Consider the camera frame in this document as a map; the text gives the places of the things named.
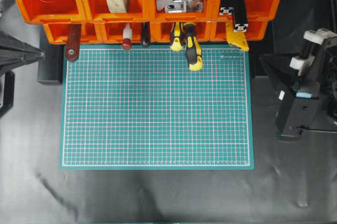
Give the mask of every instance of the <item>tool holder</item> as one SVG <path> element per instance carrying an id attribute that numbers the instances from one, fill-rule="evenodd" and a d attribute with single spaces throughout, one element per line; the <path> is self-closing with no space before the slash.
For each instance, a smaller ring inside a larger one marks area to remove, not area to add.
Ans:
<path id="1" fill-rule="evenodd" d="M 220 0 L 203 0 L 202 12 L 166 13 L 157 11 L 156 0 L 130 0 L 127 13 L 110 13 L 106 0 L 74 0 L 73 8 L 55 12 L 39 0 L 16 0 L 25 22 L 42 24 L 51 44 L 66 44 L 72 24 L 81 24 L 81 44 L 121 43 L 125 23 L 133 29 L 133 43 L 140 43 L 142 25 L 150 23 L 151 42 L 169 43 L 172 22 L 196 23 L 200 42 L 224 42 L 225 23 Z M 245 0 L 249 21 L 247 40 L 264 38 L 268 21 L 275 17 L 280 0 Z"/>

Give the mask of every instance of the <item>yellow screwdriver handle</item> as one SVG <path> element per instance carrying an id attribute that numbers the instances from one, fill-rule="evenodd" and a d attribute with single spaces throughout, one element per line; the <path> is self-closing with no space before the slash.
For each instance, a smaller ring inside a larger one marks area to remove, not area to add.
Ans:
<path id="1" fill-rule="evenodd" d="M 179 52 L 184 48 L 184 32 L 183 32 L 183 23 L 174 22 L 172 25 L 171 33 L 170 33 L 170 48 Z"/>
<path id="2" fill-rule="evenodd" d="M 226 21 L 227 42 L 231 46 L 235 46 L 242 51 L 248 51 L 248 43 L 243 32 L 234 33 L 233 21 Z"/>
<path id="3" fill-rule="evenodd" d="M 199 71 L 203 67 L 202 49 L 196 37 L 195 24 L 185 23 L 186 51 L 185 56 L 191 71 Z"/>

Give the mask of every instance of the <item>green cutting mat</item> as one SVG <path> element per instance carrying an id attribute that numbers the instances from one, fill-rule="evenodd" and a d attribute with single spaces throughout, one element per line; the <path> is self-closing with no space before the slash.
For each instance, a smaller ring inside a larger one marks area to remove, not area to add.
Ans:
<path id="1" fill-rule="evenodd" d="M 190 72 L 184 51 L 81 46 L 65 63 L 63 169 L 252 169 L 247 54 L 204 46 Z"/>

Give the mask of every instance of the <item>brown handle tool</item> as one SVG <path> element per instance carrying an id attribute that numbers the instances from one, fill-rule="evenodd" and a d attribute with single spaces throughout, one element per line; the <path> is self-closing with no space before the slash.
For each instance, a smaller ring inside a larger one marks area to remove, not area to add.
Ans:
<path id="1" fill-rule="evenodd" d="M 67 49 L 65 51 L 65 57 L 69 62 L 76 62 L 80 56 L 81 30 L 81 24 L 70 25 Z"/>

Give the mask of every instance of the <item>black table surface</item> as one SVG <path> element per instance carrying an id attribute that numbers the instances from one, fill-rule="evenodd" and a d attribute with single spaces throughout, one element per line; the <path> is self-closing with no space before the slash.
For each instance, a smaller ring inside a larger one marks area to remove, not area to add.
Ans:
<path id="1" fill-rule="evenodd" d="M 329 0 L 282 0 L 277 52 L 299 52 L 306 30 L 331 26 Z M 15 4 L 0 29 L 39 45 L 41 28 Z M 0 223 L 277 222 L 337 220 L 337 137 L 276 140 L 280 102 L 267 78 L 252 80 L 251 171 L 59 169 L 61 86 L 36 82 L 37 64 L 15 70 L 14 107 L 0 125 Z"/>

